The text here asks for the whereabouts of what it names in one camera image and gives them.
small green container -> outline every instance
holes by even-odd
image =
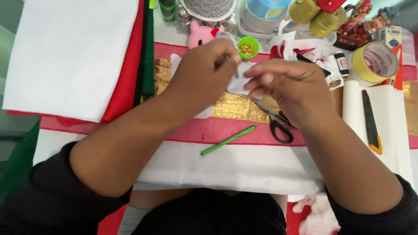
[[[255,57],[255,55],[257,55],[259,49],[260,49],[260,45],[258,45],[258,42],[255,38],[253,37],[243,37],[239,42],[238,42],[238,47],[240,46],[240,44],[242,43],[248,43],[251,44],[254,47],[254,55],[253,56],[246,56],[243,55],[240,50],[238,49],[238,53],[240,54],[242,59],[251,59],[252,57]]]

black sleeve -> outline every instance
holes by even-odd
[[[103,197],[74,174],[69,154],[75,142],[33,167],[29,179],[15,188],[0,208],[0,234],[96,235],[107,215],[129,202]]]
[[[418,235],[418,196],[411,185],[396,175],[403,187],[400,203],[377,215],[362,215],[339,206],[326,189],[331,208],[341,227],[338,235]]]

forearm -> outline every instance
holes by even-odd
[[[74,173],[100,195],[123,195],[164,139],[187,121],[173,102],[155,97],[78,142],[70,154]]]
[[[360,214],[396,206],[403,190],[396,176],[337,115],[302,128],[309,153],[335,201]]]

green pen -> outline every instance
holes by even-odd
[[[228,139],[226,139],[226,140],[224,140],[224,141],[220,142],[219,144],[214,145],[214,146],[212,146],[212,147],[208,148],[207,150],[205,150],[205,151],[201,152],[201,153],[200,153],[200,155],[204,156],[204,155],[206,155],[206,154],[208,154],[208,153],[212,152],[213,150],[218,149],[218,148],[220,148],[220,147],[222,147],[222,146],[226,145],[227,143],[229,143],[229,142],[233,141],[234,139],[237,139],[237,138],[239,138],[239,137],[241,137],[241,136],[243,136],[243,135],[247,134],[248,132],[250,132],[250,131],[254,130],[256,127],[257,127],[256,125],[254,125],[254,126],[250,126],[249,128],[247,128],[247,129],[245,129],[245,130],[241,131],[240,133],[238,133],[238,134],[236,134],[236,135],[234,135],[234,136],[232,136],[232,137],[230,137],[230,138],[228,138]]]

pink plush toy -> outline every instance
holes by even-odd
[[[215,35],[218,32],[223,32],[224,28],[216,28],[212,29],[208,26],[200,26],[197,21],[192,20],[190,23],[190,31],[191,34],[189,36],[189,40],[187,41],[187,47],[189,49],[195,48],[202,44],[206,44],[211,42],[215,39]]]

